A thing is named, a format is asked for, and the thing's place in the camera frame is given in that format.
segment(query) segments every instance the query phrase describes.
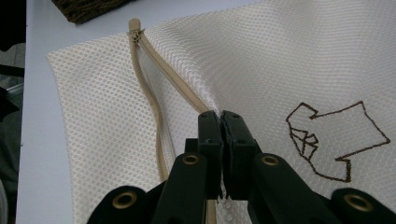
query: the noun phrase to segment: zipper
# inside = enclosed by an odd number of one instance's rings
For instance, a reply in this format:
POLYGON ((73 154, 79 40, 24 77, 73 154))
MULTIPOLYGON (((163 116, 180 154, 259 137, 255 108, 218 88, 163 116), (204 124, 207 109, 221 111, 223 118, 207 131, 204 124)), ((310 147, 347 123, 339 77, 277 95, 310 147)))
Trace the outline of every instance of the zipper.
MULTIPOLYGON (((143 77, 143 72, 140 67, 140 64, 137 60, 137 46, 141 46, 143 51, 147 53, 147 55, 150 57, 152 61, 154 61, 157 66, 163 71, 163 73, 166 75, 166 78, 172 83, 174 88, 180 93, 180 95, 186 100, 187 103, 189 103, 192 108, 194 108, 198 113, 204 113, 207 110, 209 110, 206 105, 195 95, 195 93, 192 91, 192 89, 187 85, 187 83, 176 73, 176 71, 155 51, 155 49, 151 46, 149 41, 144 35, 144 31, 141 30, 140 26, 140 20, 139 19, 132 19, 129 21, 129 36, 130 36, 130 45, 131 45, 131 55, 132 55, 132 61, 133 61, 133 66, 134 70, 136 73, 136 76, 138 77, 139 83, 142 86, 142 89, 144 93, 148 96, 148 100, 153 103, 151 108, 155 110, 154 114, 157 121, 157 139, 160 139, 160 130, 161 130, 161 124, 162 124, 162 115, 161 115, 161 110, 160 110, 160 105, 158 104, 158 101, 155 98, 154 92, 149 88, 148 83, 143 77)), ((159 156, 159 164, 160 168, 163 168, 163 165, 161 163, 166 163, 164 159, 164 154, 163 154, 163 148, 162 146, 157 145, 157 153, 159 156)), ((206 224, 216 224, 216 201, 210 200, 206 201, 206 224)))

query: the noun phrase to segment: wicker basket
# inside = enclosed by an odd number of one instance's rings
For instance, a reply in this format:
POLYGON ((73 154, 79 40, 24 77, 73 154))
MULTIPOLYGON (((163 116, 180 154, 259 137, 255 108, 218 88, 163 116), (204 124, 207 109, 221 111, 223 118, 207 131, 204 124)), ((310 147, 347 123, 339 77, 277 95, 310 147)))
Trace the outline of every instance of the wicker basket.
POLYGON ((132 0, 51 0, 68 21, 82 24, 132 0))

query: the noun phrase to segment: mesh laundry bag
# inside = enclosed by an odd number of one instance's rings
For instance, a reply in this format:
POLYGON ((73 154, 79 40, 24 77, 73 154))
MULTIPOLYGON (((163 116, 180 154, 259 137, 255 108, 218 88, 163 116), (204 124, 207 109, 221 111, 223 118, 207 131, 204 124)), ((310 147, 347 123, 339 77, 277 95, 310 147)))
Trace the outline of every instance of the mesh laundry bag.
MULTIPOLYGON (((52 52, 76 223, 116 186, 166 178, 209 109, 240 114, 262 150, 313 191, 361 189, 395 211, 395 10, 390 1, 261 1, 52 52)), ((246 210, 219 201, 217 222, 249 223, 246 210)))

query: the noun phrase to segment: brown embroidery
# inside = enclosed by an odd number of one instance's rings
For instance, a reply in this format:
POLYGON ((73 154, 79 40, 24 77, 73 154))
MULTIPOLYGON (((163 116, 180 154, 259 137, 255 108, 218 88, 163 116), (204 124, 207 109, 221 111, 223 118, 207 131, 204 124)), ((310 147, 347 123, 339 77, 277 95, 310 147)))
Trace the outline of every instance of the brown embroidery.
MULTIPOLYGON (((290 129, 290 138, 293 141, 297 151, 299 152, 300 156, 303 157, 312 167, 312 170, 316 175, 322 176, 324 178, 330 179, 330 180, 336 180, 336 181, 342 181, 342 182, 350 182, 351 181, 351 161, 349 159, 350 156, 356 155, 358 153, 361 153, 363 151, 372 149, 374 147, 380 147, 385 144, 389 144, 390 140, 385 136, 385 134, 378 128, 378 126, 375 124, 375 122, 368 116, 366 112, 366 108, 364 106, 363 101, 359 101, 354 105, 348 106, 346 108, 343 108, 338 111, 333 111, 327 114, 322 114, 319 115, 318 111, 314 109, 311 105, 308 105, 306 103, 300 103, 297 108, 295 108, 286 118, 286 122, 289 124, 289 129, 290 129), (308 117, 305 117, 304 115, 310 113, 313 115, 310 115, 308 117), (329 149, 329 143, 327 143, 328 148, 321 148, 323 146, 320 145, 320 143, 326 140, 325 132, 321 133, 321 136, 317 136, 316 133, 310 133, 309 128, 315 127, 318 130, 318 123, 315 125, 311 125, 308 123, 314 123, 318 120, 325 120, 324 123, 330 124, 329 126, 332 126, 332 122, 329 118, 324 119, 324 117, 331 117, 338 115, 338 123, 341 124, 343 127, 349 127, 347 123, 344 122, 344 119, 351 119, 353 118, 354 122, 359 122, 361 124, 360 127, 363 127, 364 131, 370 132, 372 135, 372 138, 374 138, 374 142, 368 143, 367 141, 357 141, 354 142, 352 145, 355 147, 349 147, 349 148, 331 148, 329 149), (319 155, 325 153, 326 155, 332 155, 332 153, 336 153, 338 150, 343 150, 344 155, 337 155, 335 157, 323 159, 319 155), (343 167, 345 168, 343 176, 340 176, 340 174, 325 174, 325 172, 320 171, 319 168, 320 166, 325 166, 326 164, 322 164, 324 161, 336 161, 336 162, 343 162, 343 167)), ((340 136, 340 140, 338 141, 337 139, 337 144, 342 145, 345 141, 349 140, 348 136, 346 134, 349 134, 349 132, 343 132, 340 136)))

